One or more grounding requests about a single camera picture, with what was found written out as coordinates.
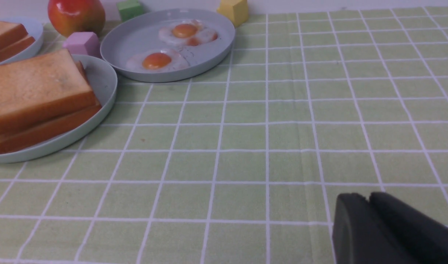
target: egg yolk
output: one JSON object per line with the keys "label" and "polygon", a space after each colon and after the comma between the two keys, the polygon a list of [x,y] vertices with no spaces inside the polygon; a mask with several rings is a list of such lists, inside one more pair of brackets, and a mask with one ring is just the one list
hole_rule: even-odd
{"label": "egg yolk", "polygon": [[185,37],[191,37],[197,32],[197,27],[191,24],[180,24],[172,29],[172,34],[175,37],[180,37],[181,39]]}
{"label": "egg yolk", "polygon": [[142,62],[142,67],[148,70],[157,70],[165,67],[170,62],[172,62],[172,58],[169,55],[157,52],[147,56]]}

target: pink block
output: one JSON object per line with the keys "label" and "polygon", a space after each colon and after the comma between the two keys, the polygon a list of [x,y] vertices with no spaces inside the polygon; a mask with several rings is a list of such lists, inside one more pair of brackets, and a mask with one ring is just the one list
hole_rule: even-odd
{"label": "pink block", "polygon": [[100,41],[93,32],[75,32],[63,43],[71,54],[90,55],[101,59]]}

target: fried egg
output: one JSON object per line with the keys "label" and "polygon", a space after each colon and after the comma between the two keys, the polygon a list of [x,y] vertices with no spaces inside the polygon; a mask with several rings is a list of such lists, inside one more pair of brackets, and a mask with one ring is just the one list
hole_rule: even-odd
{"label": "fried egg", "polygon": [[187,60],[176,50],[163,48],[133,55],[126,62],[132,72],[160,73],[189,67]]}
{"label": "fried egg", "polygon": [[199,20],[183,20],[159,30],[159,39],[175,47],[198,46],[217,40],[217,31]]}

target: yellow block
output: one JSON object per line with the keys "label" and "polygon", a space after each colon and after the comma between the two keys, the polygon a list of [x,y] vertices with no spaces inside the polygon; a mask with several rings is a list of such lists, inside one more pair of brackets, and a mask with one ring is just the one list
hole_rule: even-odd
{"label": "yellow block", "polygon": [[247,0],[221,0],[217,13],[227,17],[234,27],[238,27],[248,20]]}

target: green block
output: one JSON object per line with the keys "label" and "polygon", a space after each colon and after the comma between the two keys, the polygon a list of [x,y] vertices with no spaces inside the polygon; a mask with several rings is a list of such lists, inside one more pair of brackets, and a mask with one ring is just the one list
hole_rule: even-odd
{"label": "green block", "polygon": [[123,22],[144,14],[144,9],[138,0],[126,0],[116,3]]}

